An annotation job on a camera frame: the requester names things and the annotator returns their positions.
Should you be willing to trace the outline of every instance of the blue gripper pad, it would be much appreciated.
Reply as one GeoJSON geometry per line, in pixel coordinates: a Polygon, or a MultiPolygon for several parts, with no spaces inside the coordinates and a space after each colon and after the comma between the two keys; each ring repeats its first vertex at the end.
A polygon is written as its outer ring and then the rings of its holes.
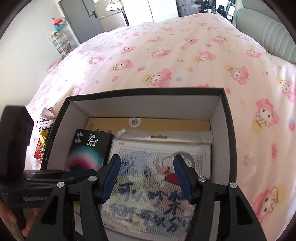
{"type": "Polygon", "coordinates": [[[113,161],[112,167],[107,174],[107,177],[104,181],[104,188],[103,188],[103,194],[101,197],[101,200],[105,203],[111,196],[111,193],[113,191],[113,187],[115,185],[119,170],[120,170],[120,165],[121,165],[121,159],[118,155],[113,155],[111,161],[113,161]]]}
{"type": "Polygon", "coordinates": [[[186,175],[185,168],[188,168],[181,155],[174,157],[174,170],[179,181],[181,191],[184,194],[185,199],[191,203],[193,201],[192,187],[190,181],[186,175]]]}

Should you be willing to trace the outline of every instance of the white sticker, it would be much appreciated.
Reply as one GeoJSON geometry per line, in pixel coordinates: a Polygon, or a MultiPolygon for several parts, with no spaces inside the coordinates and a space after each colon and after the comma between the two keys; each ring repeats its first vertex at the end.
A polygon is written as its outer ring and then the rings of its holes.
{"type": "Polygon", "coordinates": [[[129,123],[131,127],[136,128],[141,124],[141,118],[130,118],[129,123]]]}

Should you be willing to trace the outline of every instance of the bed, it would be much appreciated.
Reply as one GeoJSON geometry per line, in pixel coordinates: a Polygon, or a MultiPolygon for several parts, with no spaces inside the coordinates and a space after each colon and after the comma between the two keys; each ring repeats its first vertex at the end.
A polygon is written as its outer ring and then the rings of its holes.
{"type": "MultiPolygon", "coordinates": [[[[67,96],[127,88],[224,88],[234,122],[237,183],[268,241],[296,210],[295,67],[221,16],[125,26],[83,43],[42,82],[27,109],[56,116],[67,96]]],[[[36,169],[33,130],[26,168],[36,169]]]]}

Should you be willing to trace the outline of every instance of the open cardboard box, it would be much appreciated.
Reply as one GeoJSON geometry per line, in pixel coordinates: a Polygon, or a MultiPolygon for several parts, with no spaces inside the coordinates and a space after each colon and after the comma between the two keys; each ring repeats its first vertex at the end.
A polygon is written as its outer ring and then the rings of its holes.
{"type": "MultiPolygon", "coordinates": [[[[226,94],[219,88],[144,88],[68,97],[48,137],[41,169],[64,169],[76,129],[84,129],[89,118],[129,117],[209,121],[214,139],[211,181],[236,182],[234,128],[226,94]]],[[[213,240],[218,223],[217,202],[213,240]]],[[[111,230],[106,232],[109,240],[123,238],[111,230]]]]}

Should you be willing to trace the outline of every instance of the smart devil box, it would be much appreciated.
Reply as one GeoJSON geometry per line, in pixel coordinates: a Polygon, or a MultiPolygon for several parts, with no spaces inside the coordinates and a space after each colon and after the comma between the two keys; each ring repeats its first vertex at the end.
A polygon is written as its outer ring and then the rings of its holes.
{"type": "Polygon", "coordinates": [[[77,129],[69,151],[66,168],[71,171],[94,169],[108,162],[113,135],[77,129]]]}

